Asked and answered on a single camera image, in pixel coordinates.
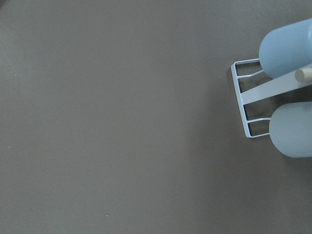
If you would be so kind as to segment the blue plastic cup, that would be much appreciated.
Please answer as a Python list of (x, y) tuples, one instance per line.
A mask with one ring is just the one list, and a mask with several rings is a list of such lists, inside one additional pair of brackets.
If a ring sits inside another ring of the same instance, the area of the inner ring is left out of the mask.
[(259, 47), (259, 61), (271, 78), (311, 64), (312, 20), (303, 20), (269, 32)]

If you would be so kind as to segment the grey plastic cup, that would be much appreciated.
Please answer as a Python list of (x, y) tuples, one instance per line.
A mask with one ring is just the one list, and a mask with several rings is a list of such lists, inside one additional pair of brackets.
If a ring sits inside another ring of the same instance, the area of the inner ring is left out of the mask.
[(312, 156), (312, 103), (280, 106), (269, 123), (271, 141), (278, 151), (293, 158)]

